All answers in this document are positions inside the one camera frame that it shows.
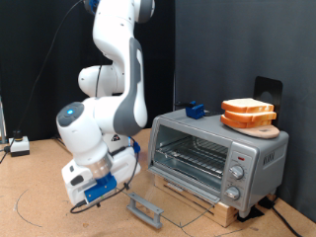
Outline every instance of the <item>wooden block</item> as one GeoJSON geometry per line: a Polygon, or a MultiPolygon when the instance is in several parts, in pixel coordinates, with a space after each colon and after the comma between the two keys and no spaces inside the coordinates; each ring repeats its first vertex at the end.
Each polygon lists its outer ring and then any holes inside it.
{"type": "Polygon", "coordinates": [[[205,216],[223,227],[227,227],[237,219],[238,209],[228,206],[222,202],[217,204],[209,202],[208,200],[199,197],[198,195],[191,193],[190,191],[187,191],[184,188],[157,175],[155,176],[155,186],[201,213],[207,211],[205,216]]]}

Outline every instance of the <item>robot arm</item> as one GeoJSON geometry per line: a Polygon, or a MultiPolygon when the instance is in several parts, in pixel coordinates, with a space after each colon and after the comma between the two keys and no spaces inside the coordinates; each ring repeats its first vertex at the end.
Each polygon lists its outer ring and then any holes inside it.
{"type": "MultiPolygon", "coordinates": [[[[79,86],[90,98],[66,106],[56,119],[60,136],[73,154],[73,160],[62,169],[62,176],[74,205],[96,201],[133,175],[136,164],[133,148],[126,147],[112,157],[103,137],[105,134],[133,136],[146,125],[142,50],[133,29],[135,21],[148,21],[153,11],[153,0],[99,3],[93,39],[113,64],[102,67],[99,83],[99,67],[84,69],[79,75],[79,86]]],[[[139,171],[137,164],[135,174],[139,171]]]]}

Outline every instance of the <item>silver toaster oven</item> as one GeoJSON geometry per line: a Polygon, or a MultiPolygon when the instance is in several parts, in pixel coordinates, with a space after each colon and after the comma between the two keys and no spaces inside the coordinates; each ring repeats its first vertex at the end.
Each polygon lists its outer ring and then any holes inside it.
{"type": "Polygon", "coordinates": [[[241,217],[281,184],[288,134],[262,139],[241,134],[220,116],[188,118],[185,110],[152,124],[148,169],[212,203],[234,206],[241,217]]]}

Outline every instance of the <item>wooden floor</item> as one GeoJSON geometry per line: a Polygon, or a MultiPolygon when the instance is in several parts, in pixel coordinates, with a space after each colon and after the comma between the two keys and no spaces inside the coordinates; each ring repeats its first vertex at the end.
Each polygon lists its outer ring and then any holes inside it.
{"type": "MultiPolygon", "coordinates": [[[[145,174],[149,129],[135,139],[140,143],[140,164],[145,174]]],[[[142,222],[126,206],[125,194],[104,201],[100,208],[70,214],[72,207],[61,177],[61,169],[72,155],[55,140],[31,142],[31,155],[11,158],[0,165],[0,236],[293,236],[271,211],[244,223],[223,228],[202,216],[180,228],[162,218],[156,230],[142,222]]],[[[302,236],[316,236],[314,222],[279,199],[276,209],[302,236]]]]}

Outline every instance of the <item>toast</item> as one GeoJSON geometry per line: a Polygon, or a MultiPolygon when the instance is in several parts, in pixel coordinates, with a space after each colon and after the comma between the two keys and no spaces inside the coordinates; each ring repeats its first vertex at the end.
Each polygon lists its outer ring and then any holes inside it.
{"type": "Polygon", "coordinates": [[[277,113],[275,112],[261,112],[261,113],[234,113],[234,112],[225,112],[225,116],[228,119],[241,121],[241,122],[256,122],[262,120],[271,120],[277,118],[277,113]]]}
{"type": "Polygon", "coordinates": [[[225,111],[245,114],[272,112],[275,106],[261,101],[256,101],[251,98],[247,98],[223,101],[221,104],[221,108],[225,111]]]}
{"type": "Polygon", "coordinates": [[[261,120],[255,122],[240,122],[233,119],[227,118],[225,115],[220,117],[220,121],[228,126],[236,127],[236,128],[251,128],[260,125],[270,125],[272,123],[271,120],[261,120]]]}

